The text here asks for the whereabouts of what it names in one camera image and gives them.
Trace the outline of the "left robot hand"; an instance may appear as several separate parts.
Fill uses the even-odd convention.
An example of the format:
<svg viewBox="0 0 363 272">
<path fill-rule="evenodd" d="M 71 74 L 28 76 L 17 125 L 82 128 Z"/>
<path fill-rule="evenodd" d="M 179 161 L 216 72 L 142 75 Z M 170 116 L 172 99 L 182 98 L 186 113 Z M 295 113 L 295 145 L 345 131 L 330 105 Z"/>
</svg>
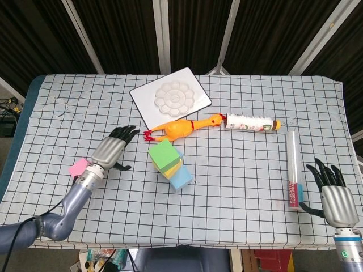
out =
<svg viewBox="0 0 363 272">
<path fill-rule="evenodd" d="M 104 170 L 111 168 L 122 172 L 130 170 L 130 165 L 121 165 L 118 160 L 123 150 L 139 132 L 140 130 L 135 126 L 116 127 L 96 148 L 91 156 L 92 163 L 101 166 Z"/>
</svg>

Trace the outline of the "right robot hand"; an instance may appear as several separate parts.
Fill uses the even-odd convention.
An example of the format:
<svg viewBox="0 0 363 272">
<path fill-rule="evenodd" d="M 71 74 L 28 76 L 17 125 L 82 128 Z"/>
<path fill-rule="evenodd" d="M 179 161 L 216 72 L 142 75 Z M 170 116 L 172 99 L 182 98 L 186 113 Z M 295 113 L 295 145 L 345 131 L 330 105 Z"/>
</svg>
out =
<svg viewBox="0 0 363 272">
<path fill-rule="evenodd" d="M 300 202 L 303 211 L 326 220 L 334 228 L 354 227 L 359 222 L 358 212 L 351 190 L 346 186 L 341 171 L 335 166 L 325 164 L 315 158 L 317 167 L 307 165 L 317 184 L 322 209 L 313 209 Z"/>
</svg>

